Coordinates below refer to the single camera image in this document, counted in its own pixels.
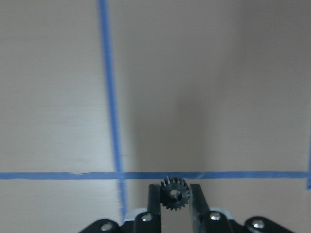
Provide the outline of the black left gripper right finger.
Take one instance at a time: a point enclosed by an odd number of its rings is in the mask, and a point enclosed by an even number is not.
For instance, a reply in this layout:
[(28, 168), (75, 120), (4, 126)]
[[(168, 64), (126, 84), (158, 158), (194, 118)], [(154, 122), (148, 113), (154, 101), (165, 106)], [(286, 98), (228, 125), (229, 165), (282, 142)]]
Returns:
[(190, 184), (190, 219), (194, 233), (232, 233), (233, 228), (225, 212), (210, 209), (199, 184)]

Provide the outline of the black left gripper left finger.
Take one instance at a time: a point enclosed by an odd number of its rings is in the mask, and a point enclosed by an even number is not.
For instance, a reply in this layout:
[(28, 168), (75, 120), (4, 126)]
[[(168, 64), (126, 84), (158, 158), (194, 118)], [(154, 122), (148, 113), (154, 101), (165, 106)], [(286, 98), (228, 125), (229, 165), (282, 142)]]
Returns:
[(149, 185), (147, 210), (136, 216), (134, 233), (161, 233), (160, 186)]

